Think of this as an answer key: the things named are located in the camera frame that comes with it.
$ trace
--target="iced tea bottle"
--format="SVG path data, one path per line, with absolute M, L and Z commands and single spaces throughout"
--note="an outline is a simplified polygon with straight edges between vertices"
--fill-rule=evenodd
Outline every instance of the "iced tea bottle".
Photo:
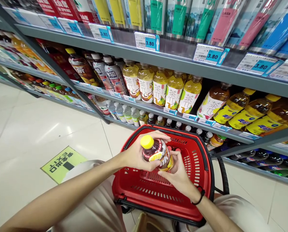
M 230 97 L 229 87 L 232 84 L 221 82 L 219 85 L 213 86 L 207 93 L 204 101 L 200 105 L 197 116 L 210 120 L 212 116 L 225 104 Z

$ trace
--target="plastic bottle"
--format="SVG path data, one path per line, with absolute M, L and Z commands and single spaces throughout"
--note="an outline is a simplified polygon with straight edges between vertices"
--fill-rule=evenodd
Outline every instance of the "plastic bottle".
M 122 105 L 119 103 L 119 102 L 115 102 L 114 103 L 114 106 L 115 106 L 115 111 L 116 111 L 116 114 L 117 116 L 119 117 L 120 121 L 122 122 L 127 122 L 124 114 L 123 114 L 123 108 L 122 108 Z
M 176 110 L 178 108 L 180 96 L 184 82 L 182 80 L 182 72 L 174 71 L 174 74 L 169 78 L 167 89 L 165 107 Z
M 122 70 L 125 83 L 131 97 L 138 100 L 141 99 L 140 86 L 137 80 L 138 67 L 134 65 L 134 61 L 124 59 L 125 66 Z
M 234 94 L 228 100 L 225 106 L 222 107 L 213 117 L 213 120 L 220 124 L 226 123 L 235 114 L 240 112 L 250 102 L 250 95 L 254 94 L 255 90 L 245 88 L 242 92 Z
M 68 54 L 70 54 L 70 57 L 68 59 L 69 63 L 79 74 L 82 80 L 86 84 L 99 86 L 99 83 L 97 82 L 97 77 L 95 76 L 93 70 L 90 68 L 88 62 L 83 57 L 77 55 L 73 48 L 66 48 L 65 50 Z
M 164 126 L 164 119 L 162 116 L 158 116 L 158 119 L 156 121 L 156 125 L 158 126 Z
M 215 134 L 209 140 L 209 143 L 207 144 L 208 151 L 211 151 L 211 150 L 215 149 L 216 147 L 220 147 L 225 140 L 226 140 L 226 137 L 224 137 L 222 135 Z
M 260 135 L 288 122 L 288 105 L 270 110 L 266 116 L 246 126 L 248 132 Z
M 147 124 L 148 116 L 147 116 L 146 112 L 145 111 L 140 111 L 140 115 L 141 115 L 140 119 L 139 119 L 140 125 L 142 126 L 144 124 Z
M 133 120 L 133 123 L 136 127 L 140 126 L 139 118 L 140 118 L 140 112 L 138 109 L 132 107 L 131 108 L 131 117 Z
M 144 102 L 153 102 L 153 76 L 154 71 L 148 64 L 141 63 L 141 68 L 137 72 L 137 79 L 140 85 L 142 101 Z
M 150 135 L 141 138 L 142 156 L 145 161 L 160 160 L 160 171 L 169 171 L 174 166 L 174 160 L 162 139 L 153 139 Z
M 197 116 L 204 119 L 211 119 L 212 116 L 225 104 L 230 96 L 231 84 L 221 82 L 213 86 L 207 93 L 204 101 L 197 111 Z
M 227 121 L 226 125 L 233 129 L 240 130 L 254 120 L 264 116 L 272 108 L 271 103 L 279 99 L 279 96 L 268 94 L 264 98 L 254 100 L 250 102 L 244 110 Z
M 178 105 L 179 113 L 189 114 L 194 106 L 201 90 L 202 90 L 202 77 L 192 75 L 192 79 L 187 81 L 183 88 L 180 102 Z
M 113 116 L 114 119 L 119 120 L 116 111 L 115 111 L 115 106 L 114 106 L 114 102 L 111 100 L 107 100 L 106 101 L 106 107 L 108 108 L 108 111 L 111 113 L 111 115 Z
M 158 67 L 156 74 L 153 77 L 153 102 L 156 105 L 165 105 L 165 96 L 167 82 L 169 79 L 168 73 L 165 68 Z

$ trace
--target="supermarket aisle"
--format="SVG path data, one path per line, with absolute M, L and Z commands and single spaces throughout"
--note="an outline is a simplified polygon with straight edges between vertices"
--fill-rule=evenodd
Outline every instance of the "supermarket aisle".
M 89 160 L 108 160 L 131 133 L 0 84 L 0 225 L 56 185 L 40 167 L 65 147 L 71 146 Z M 218 165 L 214 167 L 216 186 L 221 188 Z M 230 165 L 226 169 L 231 193 L 255 205 L 272 232 L 288 232 L 288 186 Z M 138 215 L 137 210 L 124 215 L 128 231 Z M 171 223 L 162 222 L 171 230 Z

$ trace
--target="canned drink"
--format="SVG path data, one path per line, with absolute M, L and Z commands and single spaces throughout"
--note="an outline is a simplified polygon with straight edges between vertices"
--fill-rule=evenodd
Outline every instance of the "canned drink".
M 206 43 L 224 46 L 247 0 L 220 0 L 211 21 Z
M 168 0 L 166 36 L 183 39 L 187 27 L 192 0 Z

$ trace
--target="bottle label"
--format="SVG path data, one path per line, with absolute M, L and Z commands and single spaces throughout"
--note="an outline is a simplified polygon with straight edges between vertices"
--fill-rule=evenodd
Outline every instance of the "bottle label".
M 237 110 L 233 110 L 228 105 L 225 105 L 221 110 L 219 110 L 215 114 L 214 119 L 216 122 L 224 124 L 242 109 L 243 109 L 242 107 L 237 105 Z
M 181 99 L 178 105 L 179 113 L 189 114 L 194 106 L 199 94 L 190 93 L 185 90 L 182 91 Z
M 127 89 L 131 97 L 140 100 L 141 99 L 141 92 L 140 92 L 140 85 L 138 83 L 137 77 L 128 77 L 125 76 L 125 83 L 127 85 Z
M 166 87 L 167 84 L 159 84 L 157 82 L 153 82 L 153 102 L 156 105 L 165 105 Z
M 153 82 L 138 79 L 142 101 L 152 103 L 153 101 Z
M 259 117 L 253 116 L 249 114 L 246 110 L 241 111 L 240 113 L 236 114 L 228 123 L 234 129 L 241 129 L 244 126 L 252 123 L 254 120 L 258 119 Z
M 174 89 L 172 87 L 167 86 L 166 89 L 166 101 L 165 107 L 176 110 L 178 108 L 178 103 L 180 100 L 180 96 L 182 94 L 182 89 Z
M 212 116 L 225 104 L 225 101 L 220 101 L 210 97 L 209 92 L 197 111 L 197 116 L 210 120 Z
M 250 133 L 260 135 L 262 133 L 280 127 L 281 125 L 282 124 L 271 120 L 269 116 L 264 116 L 263 118 L 258 119 L 252 124 L 248 125 L 246 128 Z

